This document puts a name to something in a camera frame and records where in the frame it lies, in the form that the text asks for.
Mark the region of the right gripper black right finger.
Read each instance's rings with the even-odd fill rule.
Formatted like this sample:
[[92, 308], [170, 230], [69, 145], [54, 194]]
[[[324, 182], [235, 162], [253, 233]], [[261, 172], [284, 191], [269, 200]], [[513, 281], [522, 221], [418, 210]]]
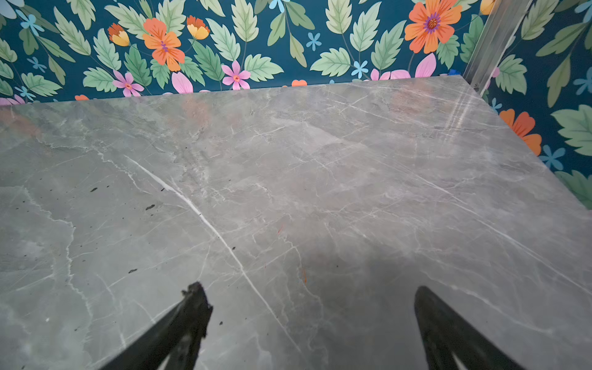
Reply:
[[430, 369], [519, 369], [427, 286], [417, 289], [414, 312]]

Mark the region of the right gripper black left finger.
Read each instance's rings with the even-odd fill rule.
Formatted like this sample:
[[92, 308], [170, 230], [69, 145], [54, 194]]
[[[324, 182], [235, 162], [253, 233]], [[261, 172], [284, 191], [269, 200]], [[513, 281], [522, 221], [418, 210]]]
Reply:
[[194, 369], [214, 307], [194, 282], [183, 299], [104, 369]]

